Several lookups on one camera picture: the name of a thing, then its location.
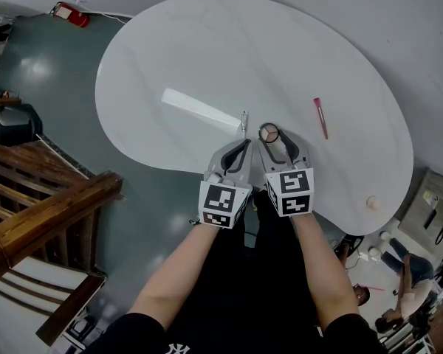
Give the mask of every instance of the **black shirt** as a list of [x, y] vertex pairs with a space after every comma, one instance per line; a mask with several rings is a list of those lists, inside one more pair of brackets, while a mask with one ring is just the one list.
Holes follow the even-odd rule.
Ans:
[[244, 325], [246, 322], [241, 319], [229, 326], [208, 323], [195, 330], [177, 327], [177, 321], [175, 323], [176, 326], [165, 333], [155, 319], [139, 313], [127, 314], [111, 324], [85, 354], [386, 353], [377, 334], [357, 314], [334, 320], [323, 338], [313, 325], [287, 332], [286, 327], [294, 324], [286, 321], [252, 321]]

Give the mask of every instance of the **tabletop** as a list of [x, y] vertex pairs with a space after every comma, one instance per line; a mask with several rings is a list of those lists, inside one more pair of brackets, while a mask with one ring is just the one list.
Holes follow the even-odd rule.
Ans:
[[[340, 34], [273, 1], [168, 0], [145, 10], [105, 51], [95, 100], [118, 150], [167, 170], [203, 173], [241, 138], [243, 111], [247, 138], [265, 122], [296, 133], [315, 170], [314, 210], [351, 235], [384, 226], [410, 184], [411, 138], [385, 81]], [[257, 151], [250, 183], [263, 184]]]

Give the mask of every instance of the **gray floor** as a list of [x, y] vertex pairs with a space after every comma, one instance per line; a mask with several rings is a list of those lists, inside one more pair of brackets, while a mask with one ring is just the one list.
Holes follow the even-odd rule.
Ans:
[[[131, 306], [149, 275], [188, 233], [202, 178], [136, 163], [103, 132], [95, 110], [95, 77], [121, 26], [98, 16], [85, 29], [47, 15], [20, 18], [0, 60], [0, 88], [17, 91], [36, 109], [54, 143], [93, 173], [113, 170], [125, 178], [126, 200], [103, 210], [98, 236], [97, 263], [109, 279], [92, 310], [109, 320]], [[341, 236], [320, 219], [329, 238]], [[256, 233], [250, 207], [245, 221]], [[247, 245], [254, 239], [247, 235]]]

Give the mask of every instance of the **pink marker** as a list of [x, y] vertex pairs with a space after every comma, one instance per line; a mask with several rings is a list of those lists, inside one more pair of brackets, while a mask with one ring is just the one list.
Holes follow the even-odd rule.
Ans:
[[315, 98], [313, 100], [313, 102], [315, 103], [315, 106], [317, 106], [318, 116], [320, 117], [320, 122], [322, 124], [323, 135], [325, 135], [325, 139], [328, 139], [328, 131], [326, 130], [326, 122], [325, 122], [325, 117], [323, 115], [322, 104], [320, 102], [320, 98]]

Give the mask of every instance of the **red fire extinguisher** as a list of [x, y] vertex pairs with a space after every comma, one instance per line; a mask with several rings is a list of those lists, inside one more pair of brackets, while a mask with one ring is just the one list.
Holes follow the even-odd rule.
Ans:
[[76, 10], [74, 7], [63, 3], [62, 1], [58, 2], [54, 8], [52, 8], [50, 14], [72, 22], [78, 27], [86, 27], [90, 22], [90, 17], [87, 14]]

